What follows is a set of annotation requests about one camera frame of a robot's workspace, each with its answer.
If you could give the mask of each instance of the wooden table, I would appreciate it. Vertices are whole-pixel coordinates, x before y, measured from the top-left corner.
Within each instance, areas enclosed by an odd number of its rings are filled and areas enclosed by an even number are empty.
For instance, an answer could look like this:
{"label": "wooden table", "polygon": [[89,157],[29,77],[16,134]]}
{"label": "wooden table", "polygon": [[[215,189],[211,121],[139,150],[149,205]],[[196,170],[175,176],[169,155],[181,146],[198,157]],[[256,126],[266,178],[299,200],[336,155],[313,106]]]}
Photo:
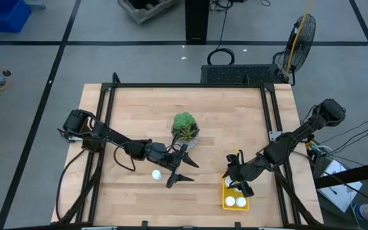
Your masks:
{"label": "wooden table", "polygon": [[[291,87],[275,85],[275,89],[283,128],[293,131],[299,126],[299,119]],[[99,94],[100,84],[86,84],[79,108],[95,112]],[[267,98],[273,115],[269,94]],[[267,171],[250,182],[255,196],[249,198],[249,211],[222,209],[221,176],[227,168],[226,155],[233,153],[233,148],[242,149],[249,160],[268,144],[259,89],[117,88],[110,127],[131,139],[152,138],[155,142],[169,145],[173,117],[184,111],[195,117],[201,129],[200,141],[190,150],[191,158],[200,168],[186,164],[180,167],[180,173],[195,179],[195,182],[179,182],[168,189],[165,187],[170,175],[168,170],[148,161],[136,161],[136,172],[127,171],[115,164],[112,156],[115,146],[107,144],[94,224],[139,226],[147,220],[149,226],[232,227],[234,222],[241,222],[243,227],[282,226],[275,178]],[[275,130],[273,116],[271,120]],[[80,150],[80,142],[71,144],[66,163]],[[296,150],[305,153],[303,145]],[[81,191],[87,155],[85,153],[76,160],[65,174],[59,202],[62,215]],[[128,166],[131,164],[123,151],[118,152],[118,160]],[[292,154],[290,161],[296,194],[322,222],[307,159]],[[161,170],[161,181],[151,177],[154,169]],[[285,198],[289,221],[292,222],[286,193]],[[87,220],[88,205],[90,198],[86,201],[84,220]]]}

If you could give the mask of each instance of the concrete floor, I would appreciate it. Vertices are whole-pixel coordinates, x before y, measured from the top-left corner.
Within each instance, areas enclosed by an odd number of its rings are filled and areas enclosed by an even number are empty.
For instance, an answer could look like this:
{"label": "concrete floor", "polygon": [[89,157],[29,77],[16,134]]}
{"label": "concrete floor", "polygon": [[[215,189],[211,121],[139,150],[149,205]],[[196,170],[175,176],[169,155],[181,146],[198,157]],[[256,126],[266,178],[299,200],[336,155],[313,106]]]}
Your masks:
{"label": "concrete floor", "polygon": [[[258,0],[234,4],[228,11],[223,39],[286,41],[291,27],[305,11],[307,1],[270,1],[270,7],[262,6]],[[368,0],[355,2],[368,27]],[[45,4],[45,10],[33,10],[20,33],[0,33],[2,41],[41,42],[39,45],[0,45],[0,60],[12,71],[10,85],[0,93],[0,210],[75,0],[50,0]],[[317,42],[367,42],[348,0],[315,0],[310,14],[316,18]],[[223,13],[210,13],[208,40],[219,40],[223,18]],[[114,0],[82,0],[68,40],[184,39],[183,4],[138,26]],[[225,47],[234,51],[236,64],[267,64],[275,52],[284,48],[271,45]],[[50,222],[68,150],[56,128],[61,127],[71,109],[78,107],[84,84],[108,82],[112,72],[117,72],[122,82],[199,82],[200,67],[206,64],[206,57],[213,49],[215,46],[211,45],[66,46],[5,227]],[[213,58],[216,64],[228,62],[225,54]],[[336,99],[347,110],[346,120],[336,128],[318,132],[317,140],[325,140],[368,119],[368,45],[314,46],[296,78],[293,93],[301,118],[312,105],[325,98]],[[350,134],[327,144],[336,148]],[[339,155],[368,164],[368,137]],[[352,162],[344,163],[357,166]]]}

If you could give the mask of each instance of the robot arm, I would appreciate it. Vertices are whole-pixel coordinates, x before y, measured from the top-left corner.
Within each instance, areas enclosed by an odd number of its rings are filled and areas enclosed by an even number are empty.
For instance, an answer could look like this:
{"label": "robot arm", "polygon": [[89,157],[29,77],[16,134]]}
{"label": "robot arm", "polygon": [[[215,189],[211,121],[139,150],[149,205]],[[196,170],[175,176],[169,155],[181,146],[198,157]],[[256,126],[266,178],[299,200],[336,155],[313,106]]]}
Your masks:
{"label": "robot arm", "polygon": [[98,121],[95,115],[88,111],[73,110],[63,125],[63,130],[59,130],[59,132],[67,141],[71,137],[81,138],[83,140],[82,149],[84,150],[100,152],[104,150],[105,143],[110,142],[123,148],[125,153],[134,160],[147,159],[170,170],[172,173],[167,180],[167,188],[171,188],[177,181],[194,181],[181,174],[176,174],[181,162],[199,167],[186,152],[186,144],[181,146],[180,150],[176,150],[173,148],[174,141],[171,147],[167,149],[164,144],[152,142],[151,139],[131,140],[109,128],[105,123]]}
{"label": "robot arm", "polygon": [[256,153],[256,157],[248,162],[243,161],[239,155],[228,155],[228,170],[223,176],[230,176],[232,183],[229,188],[238,188],[245,197],[254,193],[247,181],[256,179],[265,169],[273,171],[284,164],[296,145],[308,138],[314,131],[323,127],[335,127],[346,117],[346,110],[335,100],[326,99],[312,110],[312,116],[293,132],[284,133],[275,141]]}

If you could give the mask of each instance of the yellow tray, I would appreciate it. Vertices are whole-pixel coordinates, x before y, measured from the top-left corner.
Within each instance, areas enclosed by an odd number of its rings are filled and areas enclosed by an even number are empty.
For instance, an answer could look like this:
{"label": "yellow tray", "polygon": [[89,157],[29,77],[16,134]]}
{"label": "yellow tray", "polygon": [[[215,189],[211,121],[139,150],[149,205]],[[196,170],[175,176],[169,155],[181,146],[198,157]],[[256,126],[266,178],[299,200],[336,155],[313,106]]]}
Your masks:
{"label": "yellow tray", "polygon": [[[244,197],[242,195],[242,192],[238,192],[233,188],[227,188],[225,184],[225,178],[222,178],[221,180],[222,180],[222,208],[225,210],[248,211],[249,210],[249,199]],[[225,203],[225,198],[227,196],[231,196],[235,198],[235,200],[239,197],[244,197],[247,200],[247,205],[245,205],[244,207],[238,207],[236,204],[234,204],[233,206],[228,206]]]}

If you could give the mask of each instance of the succulent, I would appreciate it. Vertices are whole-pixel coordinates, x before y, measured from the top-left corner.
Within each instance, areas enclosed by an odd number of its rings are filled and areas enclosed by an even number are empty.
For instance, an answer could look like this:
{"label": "succulent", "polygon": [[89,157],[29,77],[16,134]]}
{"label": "succulent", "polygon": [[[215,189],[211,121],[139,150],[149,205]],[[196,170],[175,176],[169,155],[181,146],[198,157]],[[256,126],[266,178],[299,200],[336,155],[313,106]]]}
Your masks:
{"label": "succulent", "polygon": [[191,141],[199,131],[195,124],[196,120],[188,112],[177,114],[174,117],[172,132],[178,134],[182,141]]}

